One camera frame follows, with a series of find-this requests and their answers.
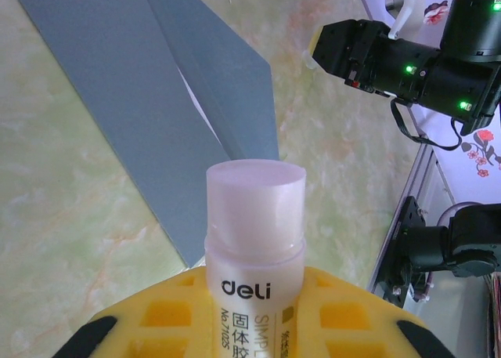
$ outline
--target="gray paper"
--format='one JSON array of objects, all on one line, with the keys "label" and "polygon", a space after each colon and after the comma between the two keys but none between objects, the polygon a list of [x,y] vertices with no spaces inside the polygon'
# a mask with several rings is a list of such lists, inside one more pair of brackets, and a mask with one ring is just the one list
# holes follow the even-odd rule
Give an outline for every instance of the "gray paper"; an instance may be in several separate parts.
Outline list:
[{"label": "gray paper", "polygon": [[148,1],[20,2],[174,246],[194,265],[207,231],[205,172],[229,158],[196,111]]},{"label": "gray paper", "polygon": [[268,63],[201,0],[149,1],[226,153],[278,160]]}]

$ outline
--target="deli logo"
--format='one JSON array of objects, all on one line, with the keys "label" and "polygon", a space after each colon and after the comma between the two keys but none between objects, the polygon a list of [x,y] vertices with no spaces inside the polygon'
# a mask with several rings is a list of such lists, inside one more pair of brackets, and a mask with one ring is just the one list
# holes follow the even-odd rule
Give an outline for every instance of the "deli logo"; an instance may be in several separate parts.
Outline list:
[{"label": "deli logo", "polygon": [[249,285],[235,285],[235,281],[222,281],[221,288],[227,295],[234,295],[235,293],[242,299],[251,299],[256,296],[258,299],[269,299],[272,293],[272,285],[268,282],[265,288],[265,294],[261,295],[261,289],[259,284],[255,284],[254,287]]}]

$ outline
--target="glue stick cap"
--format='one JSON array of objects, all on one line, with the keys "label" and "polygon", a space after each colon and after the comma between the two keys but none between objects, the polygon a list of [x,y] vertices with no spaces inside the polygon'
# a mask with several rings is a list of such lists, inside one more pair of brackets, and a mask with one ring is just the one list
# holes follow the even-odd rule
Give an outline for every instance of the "glue stick cap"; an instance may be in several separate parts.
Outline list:
[{"label": "glue stick cap", "polygon": [[271,160],[238,160],[207,171],[206,251],[284,260],[305,246],[306,171]]}]

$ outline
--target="green marble tabletop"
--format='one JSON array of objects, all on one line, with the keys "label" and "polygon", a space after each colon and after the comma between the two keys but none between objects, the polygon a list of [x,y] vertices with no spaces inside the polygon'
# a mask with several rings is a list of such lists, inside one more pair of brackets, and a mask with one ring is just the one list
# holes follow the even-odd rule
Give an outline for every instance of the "green marble tabletop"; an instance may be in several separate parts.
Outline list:
[{"label": "green marble tabletop", "polygon": [[[303,57],[361,0],[204,0],[272,66],[279,150],[308,171],[308,264],[366,286],[417,145],[388,101]],[[17,0],[0,0],[0,356],[49,357],[185,269]]]}]

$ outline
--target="glue stick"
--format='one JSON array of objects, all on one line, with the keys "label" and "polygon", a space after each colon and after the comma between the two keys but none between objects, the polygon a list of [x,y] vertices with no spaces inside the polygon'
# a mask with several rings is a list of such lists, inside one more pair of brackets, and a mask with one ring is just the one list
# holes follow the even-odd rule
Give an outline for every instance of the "glue stick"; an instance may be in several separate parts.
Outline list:
[{"label": "glue stick", "polygon": [[303,168],[281,161],[229,161],[207,171],[213,356],[295,356],[305,180]]}]

